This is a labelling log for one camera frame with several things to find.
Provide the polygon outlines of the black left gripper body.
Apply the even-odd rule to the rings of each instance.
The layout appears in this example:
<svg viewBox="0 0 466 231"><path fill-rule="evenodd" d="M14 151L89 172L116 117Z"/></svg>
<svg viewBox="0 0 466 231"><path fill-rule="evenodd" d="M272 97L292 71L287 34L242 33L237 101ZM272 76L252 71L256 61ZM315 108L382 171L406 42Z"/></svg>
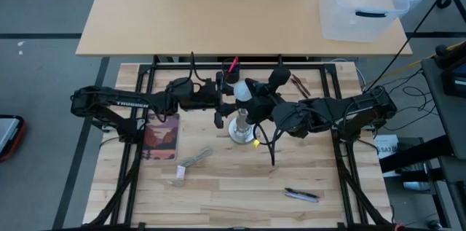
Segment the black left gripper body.
<svg viewBox="0 0 466 231"><path fill-rule="evenodd" d="M218 129L224 128L224 121L221 114L223 106L222 96L223 73L218 71L215 80L207 79L194 94L195 109L207 110L214 109L214 125Z"/></svg>

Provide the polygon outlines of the white round lightbulb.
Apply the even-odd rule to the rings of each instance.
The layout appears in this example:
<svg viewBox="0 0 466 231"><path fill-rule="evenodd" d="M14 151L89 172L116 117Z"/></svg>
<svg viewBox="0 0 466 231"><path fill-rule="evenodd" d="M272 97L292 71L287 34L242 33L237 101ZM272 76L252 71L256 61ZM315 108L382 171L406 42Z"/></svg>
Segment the white round lightbulb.
<svg viewBox="0 0 466 231"><path fill-rule="evenodd" d="M245 81L238 82L234 86L234 97L241 102L247 102L252 98L250 90Z"/></svg>

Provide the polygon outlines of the silver lamp base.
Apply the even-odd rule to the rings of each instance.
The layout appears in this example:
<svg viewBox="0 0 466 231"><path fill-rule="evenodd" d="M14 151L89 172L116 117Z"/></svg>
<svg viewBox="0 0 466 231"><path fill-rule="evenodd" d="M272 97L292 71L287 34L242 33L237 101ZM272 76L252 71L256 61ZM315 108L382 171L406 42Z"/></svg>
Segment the silver lamp base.
<svg viewBox="0 0 466 231"><path fill-rule="evenodd" d="M229 123L229 136L238 145L246 145L253 142L253 126L247 123L248 110L245 102L236 101L237 116Z"/></svg>

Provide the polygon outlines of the black pen cup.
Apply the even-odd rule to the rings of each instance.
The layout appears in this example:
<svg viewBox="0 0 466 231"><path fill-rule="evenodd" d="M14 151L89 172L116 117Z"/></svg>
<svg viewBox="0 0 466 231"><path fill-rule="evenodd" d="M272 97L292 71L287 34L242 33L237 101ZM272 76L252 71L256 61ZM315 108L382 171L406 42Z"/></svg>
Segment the black pen cup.
<svg viewBox="0 0 466 231"><path fill-rule="evenodd" d="M234 58L227 58L221 64L221 69L223 71L224 80L225 82L229 84L234 84L238 82L240 79L240 70L238 72L232 72L232 73L228 72L229 67L231 66L233 60Z"/></svg>

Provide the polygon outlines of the landscape print notebook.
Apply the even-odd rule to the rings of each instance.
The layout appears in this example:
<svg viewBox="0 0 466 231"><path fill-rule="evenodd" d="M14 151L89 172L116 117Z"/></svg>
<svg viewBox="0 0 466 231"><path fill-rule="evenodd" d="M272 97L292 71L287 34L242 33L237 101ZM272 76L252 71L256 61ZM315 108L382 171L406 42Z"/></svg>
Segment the landscape print notebook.
<svg viewBox="0 0 466 231"><path fill-rule="evenodd" d="M155 114L149 115L142 148L143 160L176 160L180 115L175 114L160 122Z"/></svg>

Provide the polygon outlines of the light wooden desk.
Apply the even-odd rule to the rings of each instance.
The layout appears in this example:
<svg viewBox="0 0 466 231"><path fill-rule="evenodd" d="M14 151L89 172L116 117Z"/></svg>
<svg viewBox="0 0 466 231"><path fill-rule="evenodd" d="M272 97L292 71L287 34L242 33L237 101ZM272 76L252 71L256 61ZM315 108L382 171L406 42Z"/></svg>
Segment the light wooden desk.
<svg viewBox="0 0 466 231"><path fill-rule="evenodd" d="M325 39L318 0L94 0L78 56L410 56L396 20L371 43Z"/></svg>

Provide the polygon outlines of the black pen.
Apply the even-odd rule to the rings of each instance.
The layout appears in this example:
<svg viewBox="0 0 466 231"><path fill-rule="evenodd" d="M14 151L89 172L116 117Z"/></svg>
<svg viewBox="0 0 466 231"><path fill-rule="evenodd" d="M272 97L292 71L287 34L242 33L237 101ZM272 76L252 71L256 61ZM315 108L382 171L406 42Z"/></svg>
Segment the black pen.
<svg viewBox="0 0 466 231"><path fill-rule="evenodd" d="M306 197L311 197L311 198L314 198L314 199L319 199L319 198L320 198L320 197L317 196L317 195L313 195L313 194L308 193L308 192L303 192L303 191L291 189L291 188L289 188L289 187L285 187L285 191L286 191L286 192L289 192L289 193L297 194L297 195L302 195L302 196L306 196Z"/></svg>

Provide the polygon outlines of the grey pen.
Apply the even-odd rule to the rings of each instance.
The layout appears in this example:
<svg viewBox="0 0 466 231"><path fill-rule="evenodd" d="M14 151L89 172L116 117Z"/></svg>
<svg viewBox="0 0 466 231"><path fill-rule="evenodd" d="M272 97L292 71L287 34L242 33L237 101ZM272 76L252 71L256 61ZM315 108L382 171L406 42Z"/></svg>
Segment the grey pen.
<svg viewBox="0 0 466 231"><path fill-rule="evenodd" d="M317 198L308 197L308 196L305 196L305 195L299 195L299 194L292 193L292 192L284 192L283 194L286 197L299 199L299 200L304 200L304 201L311 202L311 203L319 203Z"/></svg>

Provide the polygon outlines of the clear plastic storage bin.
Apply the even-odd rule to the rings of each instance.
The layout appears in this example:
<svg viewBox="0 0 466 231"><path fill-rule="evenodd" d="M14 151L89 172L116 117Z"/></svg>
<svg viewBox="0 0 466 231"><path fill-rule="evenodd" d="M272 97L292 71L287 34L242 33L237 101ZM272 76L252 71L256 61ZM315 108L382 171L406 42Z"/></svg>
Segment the clear plastic storage bin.
<svg viewBox="0 0 466 231"><path fill-rule="evenodd" d="M373 42L409 9L408 0L319 0L323 37Z"/></svg>

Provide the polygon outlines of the white printed cardboard box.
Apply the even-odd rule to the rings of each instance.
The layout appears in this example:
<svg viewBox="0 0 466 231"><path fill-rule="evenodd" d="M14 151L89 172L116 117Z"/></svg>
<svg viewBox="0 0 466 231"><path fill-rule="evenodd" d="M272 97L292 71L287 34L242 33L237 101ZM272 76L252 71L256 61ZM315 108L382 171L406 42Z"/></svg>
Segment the white printed cardboard box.
<svg viewBox="0 0 466 231"><path fill-rule="evenodd" d="M398 151L398 137L396 135L377 135L374 143L378 149L378 158L388 157Z"/></svg>

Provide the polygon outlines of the black metal beam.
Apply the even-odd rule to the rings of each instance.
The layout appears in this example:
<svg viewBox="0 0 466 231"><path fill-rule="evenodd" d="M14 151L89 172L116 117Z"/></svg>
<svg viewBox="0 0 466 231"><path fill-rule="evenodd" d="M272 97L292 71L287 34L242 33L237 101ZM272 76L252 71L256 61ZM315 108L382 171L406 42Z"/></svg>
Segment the black metal beam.
<svg viewBox="0 0 466 231"><path fill-rule="evenodd" d="M382 172L386 173L453 153L450 140L447 135L444 135L405 150L398 150L396 153L382 158L379 164Z"/></svg>

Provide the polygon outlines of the dark grey side table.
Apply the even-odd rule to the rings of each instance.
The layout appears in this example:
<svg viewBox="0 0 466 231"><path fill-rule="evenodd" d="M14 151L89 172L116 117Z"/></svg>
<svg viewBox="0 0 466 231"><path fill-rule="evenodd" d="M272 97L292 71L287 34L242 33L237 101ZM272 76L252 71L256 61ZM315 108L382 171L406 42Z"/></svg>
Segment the dark grey side table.
<svg viewBox="0 0 466 231"><path fill-rule="evenodd" d="M466 160L466 98L444 93L441 80L443 70L437 67L433 59L424 59L421 65L454 156Z"/></svg>

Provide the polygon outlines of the black device box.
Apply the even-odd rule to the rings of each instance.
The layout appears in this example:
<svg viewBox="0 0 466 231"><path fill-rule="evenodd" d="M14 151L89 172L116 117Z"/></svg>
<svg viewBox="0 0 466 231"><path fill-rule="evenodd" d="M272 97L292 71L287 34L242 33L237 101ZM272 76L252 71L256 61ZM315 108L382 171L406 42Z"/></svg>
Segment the black device box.
<svg viewBox="0 0 466 231"><path fill-rule="evenodd" d="M466 98L466 42L452 48L442 44L435 48L435 52L434 60L442 70L444 93Z"/></svg>

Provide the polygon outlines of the red-edged case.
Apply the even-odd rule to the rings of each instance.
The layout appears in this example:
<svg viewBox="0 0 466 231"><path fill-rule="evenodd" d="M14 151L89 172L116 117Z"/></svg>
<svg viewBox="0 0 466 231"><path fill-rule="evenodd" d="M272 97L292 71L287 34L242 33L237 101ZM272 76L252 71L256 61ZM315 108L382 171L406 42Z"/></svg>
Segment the red-edged case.
<svg viewBox="0 0 466 231"><path fill-rule="evenodd" d="M25 129L26 123L21 116L0 114L0 163L13 156Z"/></svg>

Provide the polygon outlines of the black aluminium table frame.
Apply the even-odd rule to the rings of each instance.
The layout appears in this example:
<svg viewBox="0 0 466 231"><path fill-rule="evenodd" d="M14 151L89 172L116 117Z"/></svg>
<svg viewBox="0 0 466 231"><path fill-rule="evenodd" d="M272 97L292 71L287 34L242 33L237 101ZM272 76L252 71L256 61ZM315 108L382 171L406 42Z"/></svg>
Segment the black aluminium table frame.
<svg viewBox="0 0 466 231"><path fill-rule="evenodd" d="M321 71L324 63L287 65L310 90L312 97L325 96ZM334 63L344 97L360 93L352 63ZM335 97L330 73L326 73L329 93ZM134 204L130 186L122 196L114 219L125 221L127 205L131 227L145 222L146 227L249 227L249 228L334 228L347 223L341 185L336 167L332 134L329 130L293 138L287 133L276 143L275 166L271 165L266 146L238 145L229 137L230 114L224 128L213 123L214 110L179 109L180 126L176 160L143 160ZM117 188L124 144L112 140L99 152L83 223L95 219ZM183 186L174 186L177 166L198 155L205 147L212 154L185 171ZM392 217L387 190L376 150L356 141L356 166L360 185L374 208L388 224ZM319 203L284 196L290 187L319 196Z"/></svg>

